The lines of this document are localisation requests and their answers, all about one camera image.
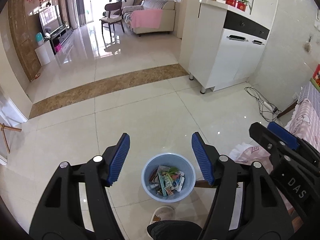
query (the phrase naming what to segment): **glossy white floor tile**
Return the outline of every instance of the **glossy white floor tile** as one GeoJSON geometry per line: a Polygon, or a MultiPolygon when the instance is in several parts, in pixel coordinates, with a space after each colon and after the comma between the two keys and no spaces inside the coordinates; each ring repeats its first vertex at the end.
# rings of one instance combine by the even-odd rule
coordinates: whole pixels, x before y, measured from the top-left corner
{"type": "MultiPolygon", "coordinates": [[[[0,166],[0,194],[28,230],[36,203],[59,163],[86,163],[115,145],[126,132],[131,147],[118,181],[107,188],[107,196],[125,239],[146,240],[151,215],[163,203],[150,199],[142,188],[144,164],[159,153],[178,153],[190,160],[200,179],[191,148],[193,132],[199,131],[221,154],[242,142],[253,144],[250,124],[266,122],[255,99],[244,91],[247,85],[201,95],[198,82],[186,76],[113,92],[33,118],[15,134],[8,165],[0,166]]],[[[79,188],[84,223],[93,230],[88,203],[83,201],[84,184],[79,188]]],[[[195,188],[187,198],[172,204],[176,219],[203,226],[214,194],[214,189],[195,188]]],[[[240,210],[239,194],[236,201],[234,215],[240,210]]]]}
{"type": "Polygon", "coordinates": [[[162,80],[125,90],[119,90],[96,97],[94,99],[95,111],[100,112],[144,99],[170,94],[172,92],[174,92],[174,89],[168,80],[162,80]]]}
{"type": "Polygon", "coordinates": [[[168,81],[173,86],[175,91],[181,91],[184,89],[201,86],[196,79],[190,80],[189,76],[170,78],[168,79],[168,81]]]}
{"type": "Polygon", "coordinates": [[[138,37],[116,24],[101,33],[100,22],[76,29],[63,44],[56,60],[40,69],[41,76],[26,93],[33,103],[96,80],[163,65],[178,63],[181,40],[166,33],[138,37]]]}
{"type": "Polygon", "coordinates": [[[159,153],[185,156],[201,175],[190,144],[191,135],[199,127],[176,93],[99,112],[96,121],[101,153],[115,145],[123,132],[130,135],[130,154],[119,183],[110,188],[115,207],[150,199],[141,185],[141,170],[148,159],[159,153]]]}
{"type": "Polygon", "coordinates": [[[39,116],[38,129],[94,113],[94,98],[90,98],[39,116]]]}
{"type": "Polygon", "coordinates": [[[13,193],[0,189],[0,196],[9,209],[12,216],[20,226],[28,233],[33,214],[36,210],[36,203],[19,198],[13,193]]]}

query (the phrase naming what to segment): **television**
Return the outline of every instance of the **television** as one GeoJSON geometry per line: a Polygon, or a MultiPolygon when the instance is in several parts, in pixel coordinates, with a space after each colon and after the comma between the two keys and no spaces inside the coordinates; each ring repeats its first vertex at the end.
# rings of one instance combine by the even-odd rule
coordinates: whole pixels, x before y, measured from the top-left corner
{"type": "Polygon", "coordinates": [[[39,11],[39,17],[44,33],[52,34],[63,26],[59,5],[52,5],[39,11]]]}

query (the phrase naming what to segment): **wooden stick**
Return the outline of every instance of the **wooden stick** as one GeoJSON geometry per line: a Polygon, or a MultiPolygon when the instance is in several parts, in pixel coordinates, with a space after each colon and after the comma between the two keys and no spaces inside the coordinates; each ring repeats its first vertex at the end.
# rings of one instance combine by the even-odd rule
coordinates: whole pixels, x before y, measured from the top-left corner
{"type": "Polygon", "coordinates": [[[3,135],[5,146],[7,147],[7,151],[8,151],[8,153],[10,153],[10,149],[9,149],[9,145],[8,145],[8,142],[7,142],[7,138],[5,137],[4,129],[1,128],[1,131],[2,131],[2,135],[3,135]]]}
{"type": "Polygon", "coordinates": [[[284,111],[282,111],[280,114],[278,114],[277,118],[280,118],[281,116],[284,116],[285,114],[289,113],[291,110],[293,110],[296,105],[298,103],[298,100],[293,102],[293,104],[291,104],[290,106],[288,106],[287,109],[285,109],[284,111]]]}
{"type": "Polygon", "coordinates": [[[195,187],[202,187],[202,188],[216,188],[209,185],[206,180],[196,180],[195,187]]]}
{"type": "Polygon", "coordinates": [[[3,128],[11,130],[11,131],[17,131],[17,132],[21,132],[22,131],[22,129],[20,129],[20,128],[15,128],[15,127],[6,126],[6,125],[4,125],[3,128]]]}

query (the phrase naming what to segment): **tv cabinet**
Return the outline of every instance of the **tv cabinet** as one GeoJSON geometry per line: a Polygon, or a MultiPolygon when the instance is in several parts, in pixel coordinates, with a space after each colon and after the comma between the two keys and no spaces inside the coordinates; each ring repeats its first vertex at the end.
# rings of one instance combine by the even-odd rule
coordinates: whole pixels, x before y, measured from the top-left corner
{"type": "Polygon", "coordinates": [[[67,38],[73,33],[73,28],[61,27],[56,30],[49,39],[53,53],[56,55],[56,50],[54,49],[54,42],[59,41],[60,44],[63,44],[67,38]]]}

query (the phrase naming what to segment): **trash bin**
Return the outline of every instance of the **trash bin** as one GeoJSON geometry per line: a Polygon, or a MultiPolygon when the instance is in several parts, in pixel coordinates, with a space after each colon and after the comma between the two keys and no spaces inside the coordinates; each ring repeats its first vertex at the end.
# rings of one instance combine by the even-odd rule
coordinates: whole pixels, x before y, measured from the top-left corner
{"type": "Polygon", "coordinates": [[[142,170],[141,182],[144,190],[153,199],[160,202],[173,203],[184,199],[191,193],[196,183],[196,172],[190,161],[185,157],[175,153],[161,153],[148,160],[142,170]],[[185,180],[180,192],[175,191],[173,195],[163,197],[149,187],[151,185],[149,178],[159,165],[177,167],[180,171],[184,172],[185,180]]]}

